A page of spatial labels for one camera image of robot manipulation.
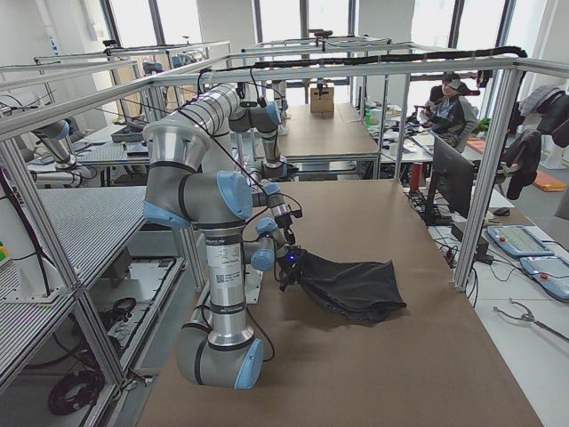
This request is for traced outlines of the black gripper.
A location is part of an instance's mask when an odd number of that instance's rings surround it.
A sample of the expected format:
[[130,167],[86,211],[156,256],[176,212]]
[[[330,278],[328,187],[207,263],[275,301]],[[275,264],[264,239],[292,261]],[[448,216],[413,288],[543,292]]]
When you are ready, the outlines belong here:
[[[294,238],[288,239],[289,247],[296,247]],[[278,258],[280,271],[278,276],[279,289],[283,292],[288,286],[296,284],[301,278],[302,263],[306,255],[305,249],[290,249],[289,252]]]
[[276,225],[284,233],[286,240],[294,240],[295,235],[292,230],[293,218],[301,218],[302,209],[292,210],[288,205],[277,205],[274,208],[274,219]]

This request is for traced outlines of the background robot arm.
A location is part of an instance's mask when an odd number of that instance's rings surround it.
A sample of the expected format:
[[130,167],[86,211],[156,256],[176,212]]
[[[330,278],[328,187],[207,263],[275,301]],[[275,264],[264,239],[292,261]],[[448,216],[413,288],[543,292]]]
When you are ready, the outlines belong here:
[[78,163],[76,155],[64,142],[70,134],[70,125],[62,119],[32,130],[32,133],[45,145],[55,163],[55,173],[47,173],[47,183],[60,183],[76,187],[86,180],[94,179],[97,171]]

